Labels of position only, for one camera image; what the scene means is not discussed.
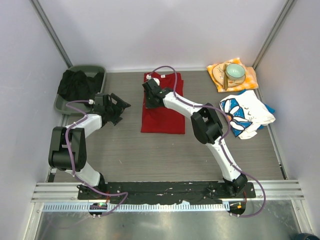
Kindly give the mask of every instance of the folded red garment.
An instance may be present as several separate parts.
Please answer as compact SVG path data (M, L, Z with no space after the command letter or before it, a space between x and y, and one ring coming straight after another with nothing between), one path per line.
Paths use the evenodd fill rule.
M144 82L147 81L147 75L144 74ZM160 75L158 73L152 74L153 78L160 81L160 87L169 87L174 89L175 74ZM184 81L181 79L181 74L177 73L177 84L175 91L183 96ZM186 132L185 116L180 113L168 109L166 107L146 108L146 96L143 99L142 106L142 133L163 133L163 134L185 134Z

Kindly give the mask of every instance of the pile of black fabric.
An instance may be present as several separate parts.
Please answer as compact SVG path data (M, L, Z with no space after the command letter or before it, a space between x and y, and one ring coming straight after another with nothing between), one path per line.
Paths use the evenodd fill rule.
M104 74L98 72L94 77L86 76L83 71L67 70L63 73L58 94L66 101L95 99L101 90Z

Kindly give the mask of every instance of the wall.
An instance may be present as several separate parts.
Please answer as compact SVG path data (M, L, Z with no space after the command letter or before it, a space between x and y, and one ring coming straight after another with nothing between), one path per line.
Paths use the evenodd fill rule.
M21 239L36 182L46 180L53 102L66 65L27 0L0 3L0 233Z
M297 1L257 76L262 98L277 110L272 128L285 170L299 180L320 236L319 8L320 1Z
M285 0L40 0L73 64L252 65Z

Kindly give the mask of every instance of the laundry basket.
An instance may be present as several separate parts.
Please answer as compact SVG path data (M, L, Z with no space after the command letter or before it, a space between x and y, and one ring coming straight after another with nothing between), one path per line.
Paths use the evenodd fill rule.
M105 84L106 84L106 69L102 66L95 66L95 65L76 65L70 67L68 70L77 72L77 71L83 71L87 77L94 77L97 73L103 73L103 80L101 85L100 93L103 93ZM68 103L67 100L64 100L59 94L56 95L55 101L54 101L54 108L62 113L67 115L82 115L81 113L69 108L66 106ZM91 111L90 106L86 106L83 103L74 103L74 107L89 113Z

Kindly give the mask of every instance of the white towel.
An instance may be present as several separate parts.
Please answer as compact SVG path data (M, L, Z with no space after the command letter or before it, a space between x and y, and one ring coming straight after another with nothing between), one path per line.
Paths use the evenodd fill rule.
M227 114L234 135L240 139L252 138L261 125L266 126L276 120L253 90L224 98L220 108Z

